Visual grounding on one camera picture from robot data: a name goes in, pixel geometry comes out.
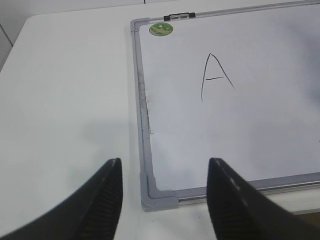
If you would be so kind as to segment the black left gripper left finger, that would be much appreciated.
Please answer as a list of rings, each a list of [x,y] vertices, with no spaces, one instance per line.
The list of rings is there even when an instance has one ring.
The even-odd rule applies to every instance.
[[[114,158],[63,202],[2,239],[112,240],[122,203],[122,162]]]

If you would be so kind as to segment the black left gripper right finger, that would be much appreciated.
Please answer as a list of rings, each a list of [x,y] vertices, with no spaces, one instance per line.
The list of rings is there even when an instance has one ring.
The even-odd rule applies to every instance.
[[[206,202],[218,240],[318,240],[320,229],[278,206],[223,159],[208,163]]]

